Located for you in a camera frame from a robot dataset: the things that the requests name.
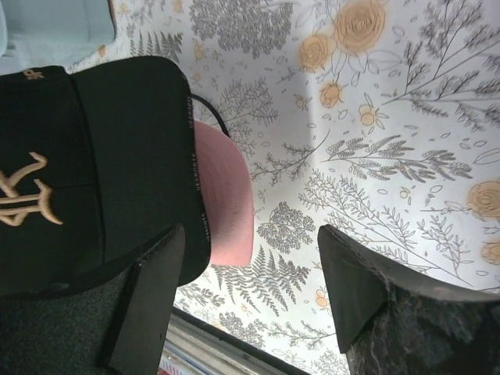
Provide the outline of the teal plastic bin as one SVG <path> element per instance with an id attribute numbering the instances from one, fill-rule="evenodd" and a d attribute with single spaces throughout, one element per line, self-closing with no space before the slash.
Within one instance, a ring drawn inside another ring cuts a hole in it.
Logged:
<path id="1" fill-rule="evenodd" d="M 2 1 L 1 46 L 6 54 L 28 47 L 99 47 L 115 39 L 110 1 Z"/>

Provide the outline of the black cap gold logo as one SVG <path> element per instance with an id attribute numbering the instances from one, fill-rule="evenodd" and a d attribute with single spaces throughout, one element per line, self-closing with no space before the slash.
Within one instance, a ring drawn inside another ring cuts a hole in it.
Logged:
<path id="1" fill-rule="evenodd" d="M 210 244 L 191 91 L 175 62 L 2 76 L 3 296 L 108 273 L 175 226 L 186 235 L 185 285 L 207 268 Z"/>

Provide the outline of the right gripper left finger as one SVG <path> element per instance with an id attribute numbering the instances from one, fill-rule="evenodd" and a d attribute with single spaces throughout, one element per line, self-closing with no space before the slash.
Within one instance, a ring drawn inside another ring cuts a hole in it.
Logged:
<path id="1" fill-rule="evenodd" d="M 184 257 L 184 229 L 147 241 L 95 281 L 48 295 L 40 374 L 155 374 Z"/>

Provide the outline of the black wire hat stand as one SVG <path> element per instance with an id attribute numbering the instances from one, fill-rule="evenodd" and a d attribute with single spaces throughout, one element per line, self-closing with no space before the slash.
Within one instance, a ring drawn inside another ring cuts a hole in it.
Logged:
<path id="1" fill-rule="evenodd" d="M 214 116 L 214 118 L 216 119 L 217 123 L 219 124 L 220 129 L 222 130 L 222 132 L 228 138 L 230 138 L 230 133 L 229 133 L 229 131 L 227 129 L 226 124 L 224 123 L 223 118 L 220 116 L 220 114 L 217 112 L 217 110 L 213 107 L 213 105 L 210 102 L 208 102 L 207 100 L 205 100 L 204 98 L 200 97 L 199 95 L 190 94 L 190 96 L 195 101 L 198 101 L 198 102 L 202 103 L 211 112 L 211 114 Z"/>

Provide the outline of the pink baseball cap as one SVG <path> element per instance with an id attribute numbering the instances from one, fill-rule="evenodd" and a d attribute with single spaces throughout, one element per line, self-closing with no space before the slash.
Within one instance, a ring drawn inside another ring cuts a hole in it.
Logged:
<path id="1" fill-rule="evenodd" d="M 196 121 L 195 153 L 210 233 L 210 261 L 247 266 L 254 245 L 254 196 L 245 157 L 222 131 Z"/>

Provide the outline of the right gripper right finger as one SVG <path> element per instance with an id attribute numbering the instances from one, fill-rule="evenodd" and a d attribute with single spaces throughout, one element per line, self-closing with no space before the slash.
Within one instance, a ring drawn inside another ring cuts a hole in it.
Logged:
<path id="1" fill-rule="evenodd" d="M 318 246 L 337 342 L 343 354 L 389 304 L 392 291 L 467 307 L 499 305 L 497 295 L 419 273 L 361 245 L 331 225 L 319 229 Z"/>

